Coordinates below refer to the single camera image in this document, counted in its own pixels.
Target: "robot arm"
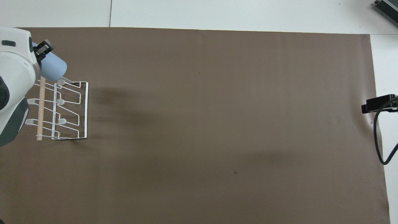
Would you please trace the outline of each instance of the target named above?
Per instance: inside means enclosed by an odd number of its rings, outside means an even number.
[[[26,120],[28,90],[40,75],[51,81],[61,78],[66,63],[50,53],[54,47],[48,40],[33,46],[30,32],[22,29],[0,27],[0,41],[1,147],[15,139]]]

